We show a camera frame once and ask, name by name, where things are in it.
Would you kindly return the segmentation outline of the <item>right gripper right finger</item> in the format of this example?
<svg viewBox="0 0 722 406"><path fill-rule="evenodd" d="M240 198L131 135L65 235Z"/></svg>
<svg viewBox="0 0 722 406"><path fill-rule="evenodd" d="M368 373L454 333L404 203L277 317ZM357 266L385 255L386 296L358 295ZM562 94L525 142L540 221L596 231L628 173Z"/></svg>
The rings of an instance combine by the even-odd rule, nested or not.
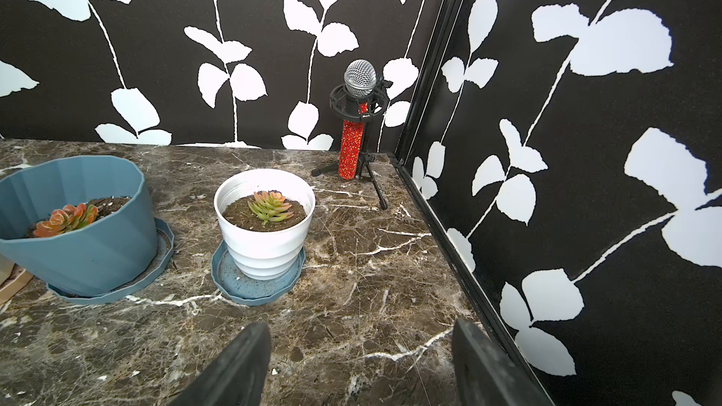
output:
<svg viewBox="0 0 722 406"><path fill-rule="evenodd" d="M455 321L451 348L461 404L532 406L551 403L524 370L515 366L475 323L462 319Z"/></svg>

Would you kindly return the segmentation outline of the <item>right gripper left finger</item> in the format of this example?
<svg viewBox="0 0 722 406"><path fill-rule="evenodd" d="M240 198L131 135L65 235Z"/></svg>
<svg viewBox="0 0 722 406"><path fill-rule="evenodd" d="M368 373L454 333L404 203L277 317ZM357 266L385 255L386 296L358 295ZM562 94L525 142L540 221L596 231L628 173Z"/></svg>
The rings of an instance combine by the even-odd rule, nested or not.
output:
<svg viewBox="0 0 722 406"><path fill-rule="evenodd" d="M260 405L272 338L250 323L170 405Z"/></svg>

